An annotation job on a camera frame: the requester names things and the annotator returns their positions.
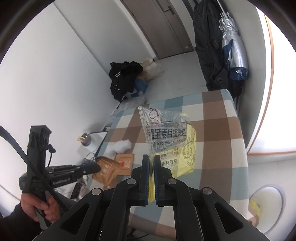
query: triangular cutout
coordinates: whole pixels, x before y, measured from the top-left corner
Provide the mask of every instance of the triangular cutout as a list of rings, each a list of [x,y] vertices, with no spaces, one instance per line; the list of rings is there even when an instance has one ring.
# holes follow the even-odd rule
[[[61,225],[61,229],[76,235],[80,229],[88,208],[89,204],[85,203],[80,209],[77,210],[77,212],[75,212],[68,220],[66,220]]]
[[[231,234],[234,231],[237,231],[244,227],[242,222],[239,221],[235,216],[233,216],[233,214],[230,213],[225,207],[223,207],[222,204],[216,202],[214,205],[226,233]]]

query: human hand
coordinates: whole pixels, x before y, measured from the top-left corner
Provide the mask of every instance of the human hand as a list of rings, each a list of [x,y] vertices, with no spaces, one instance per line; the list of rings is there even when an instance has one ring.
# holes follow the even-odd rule
[[[35,213],[34,207],[44,210],[45,218],[53,223],[59,218],[59,205],[52,196],[47,198],[47,203],[40,200],[31,193],[22,193],[20,197],[20,205],[25,214],[27,214],[34,221],[38,222],[38,217]]]

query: plaid tablecloth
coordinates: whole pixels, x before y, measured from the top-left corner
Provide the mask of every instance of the plaid tablecloth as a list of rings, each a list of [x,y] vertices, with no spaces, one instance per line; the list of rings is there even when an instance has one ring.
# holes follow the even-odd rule
[[[189,187],[211,187],[244,217],[248,209],[248,165],[240,123],[227,90],[192,94],[147,105],[150,108],[185,112],[196,129],[195,168],[178,177]],[[111,143],[129,139],[136,168],[148,154],[138,108],[119,112],[108,132],[99,156],[107,156]],[[129,176],[117,176],[111,187],[90,180],[89,188],[112,188]],[[176,239],[173,207],[158,207],[155,201],[146,207],[131,207],[129,225],[141,231]]]

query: black sleeve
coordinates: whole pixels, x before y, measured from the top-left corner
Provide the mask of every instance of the black sleeve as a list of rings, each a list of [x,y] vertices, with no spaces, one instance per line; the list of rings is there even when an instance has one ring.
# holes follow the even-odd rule
[[[0,236],[7,241],[31,241],[41,232],[39,222],[27,216],[18,204],[7,217],[0,219]]]

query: orange trim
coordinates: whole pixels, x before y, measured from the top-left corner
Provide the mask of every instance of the orange trim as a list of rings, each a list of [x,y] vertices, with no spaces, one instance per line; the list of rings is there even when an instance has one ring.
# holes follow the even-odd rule
[[[273,41],[273,38],[272,38],[272,32],[271,32],[271,27],[270,27],[270,23],[269,23],[269,18],[265,16],[265,19],[266,19],[266,23],[267,23],[267,28],[268,28],[268,32],[269,32],[269,38],[270,38],[270,47],[271,47],[271,74],[270,74],[270,84],[269,84],[269,90],[268,90],[268,95],[267,95],[267,101],[266,101],[266,105],[265,105],[265,108],[264,108],[264,112],[263,112],[263,116],[262,116],[262,119],[261,119],[261,122],[260,122],[260,125],[258,127],[258,130],[256,132],[256,135],[252,141],[252,144],[247,152],[247,154],[249,154],[250,150],[252,149],[252,146],[258,136],[258,133],[260,131],[260,128],[262,126],[262,123],[263,123],[263,120],[264,120],[264,117],[265,117],[265,114],[266,114],[266,111],[267,111],[267,107],[268,107],[268,104],[269,104],[269,99],[270,99],[270,94],[271,94],[271,89],[272,89],[272,82],[273,82],[273,79],[274,79],[274,41]]]
[[[296,153],[296,151],[282,151],[282,152],[265,152],[265,153],[248,153],[248,156],[262,156],[262,155],[278,155],[278,154],[290,154]]]

